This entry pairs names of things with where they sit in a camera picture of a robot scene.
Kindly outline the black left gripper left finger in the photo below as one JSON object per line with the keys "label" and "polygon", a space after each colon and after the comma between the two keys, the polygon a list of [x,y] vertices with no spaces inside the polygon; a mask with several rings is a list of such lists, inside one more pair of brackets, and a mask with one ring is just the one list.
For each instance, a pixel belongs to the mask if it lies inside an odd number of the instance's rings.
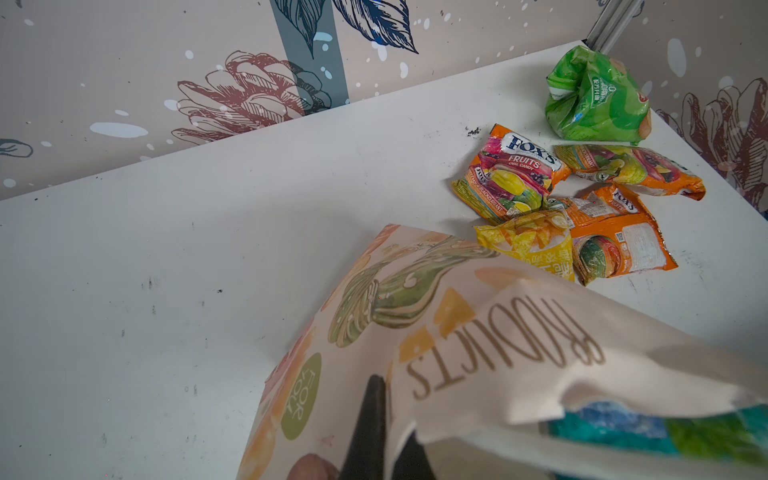
{"label": "black left gripper left finger", "polygon": [[382,480],[385,446],[386,383],[383,377],[372,375],[338,479]]}

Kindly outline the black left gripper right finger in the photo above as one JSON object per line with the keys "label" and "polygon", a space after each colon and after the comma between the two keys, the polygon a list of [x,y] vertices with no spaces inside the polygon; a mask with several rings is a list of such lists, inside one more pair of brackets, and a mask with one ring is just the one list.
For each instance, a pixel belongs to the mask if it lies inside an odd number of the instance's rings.
{"label": "black left gripper right finger", "polygon": [[412,432],[397,458],[391,476],[392,480],[435,480],[424,447]]}

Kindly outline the printed paper bag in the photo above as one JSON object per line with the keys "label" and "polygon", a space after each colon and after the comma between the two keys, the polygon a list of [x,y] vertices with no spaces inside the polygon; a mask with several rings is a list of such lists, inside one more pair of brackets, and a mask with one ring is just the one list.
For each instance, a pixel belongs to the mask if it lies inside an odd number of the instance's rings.
{"label": "printed paper bag", "polygon": [[383,479],[412,432],[436,479],[767,475],[548,436],[594,402],[662,418],[767,406],[767,372],[473,242],[389,225],[270,375],[238,477],[338,479],[372,375]]}

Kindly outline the yellow snack packet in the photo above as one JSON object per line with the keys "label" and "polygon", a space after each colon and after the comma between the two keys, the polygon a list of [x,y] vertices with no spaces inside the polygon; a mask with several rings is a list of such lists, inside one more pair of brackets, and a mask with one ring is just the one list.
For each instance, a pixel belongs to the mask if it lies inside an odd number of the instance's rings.
{"label": "yellow snack packet", "polygon": [[559,211],[531,212],[497,226],[477,226],[481,246],[574,282],[570,223]]}

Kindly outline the Fox's fruits candy packet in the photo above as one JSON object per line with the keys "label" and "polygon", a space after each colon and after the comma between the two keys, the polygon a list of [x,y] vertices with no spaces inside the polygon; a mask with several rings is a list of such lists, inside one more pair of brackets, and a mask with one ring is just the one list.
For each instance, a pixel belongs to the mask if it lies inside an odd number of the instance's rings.
{"label": "Fox's fruits candy packet", "polygon": [[572,170],[546,148],[496,124],[488,140],[452,182],[457,197],[492,225],[538,211]]}

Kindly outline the orange Fox's candy packet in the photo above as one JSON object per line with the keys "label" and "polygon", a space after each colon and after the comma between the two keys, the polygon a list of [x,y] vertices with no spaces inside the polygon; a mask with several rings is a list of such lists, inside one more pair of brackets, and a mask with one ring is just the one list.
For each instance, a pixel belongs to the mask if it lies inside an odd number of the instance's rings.
{"label": "orange Fox's candy packet", "polygon": [[603,186],[580,197],[551,197],[547,207],[568,220],[574,269],[584,286],[597,279],[678,267],[653,215],[623,186]]}

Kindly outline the teal snack packet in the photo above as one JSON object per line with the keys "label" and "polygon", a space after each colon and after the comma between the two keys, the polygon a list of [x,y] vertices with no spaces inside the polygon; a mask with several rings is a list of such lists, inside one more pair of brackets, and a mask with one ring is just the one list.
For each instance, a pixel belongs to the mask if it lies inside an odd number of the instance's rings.
{"label": "teal snack packet", "polygon": [[602,401],[548,421],[545,431],[558,440],[622,451],[767,465],[765,404],[702,418],[662,418]]}

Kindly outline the green snack packet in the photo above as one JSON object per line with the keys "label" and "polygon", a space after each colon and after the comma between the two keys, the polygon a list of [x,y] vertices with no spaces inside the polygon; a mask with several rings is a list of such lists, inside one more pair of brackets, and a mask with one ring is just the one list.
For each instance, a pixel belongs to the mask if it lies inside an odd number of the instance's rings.
{"label": "green snack packet", "polygon": [[649,100],[622,62],[577,45],[546,81],[545,116],[560,138],[638,143],[650,135]]}

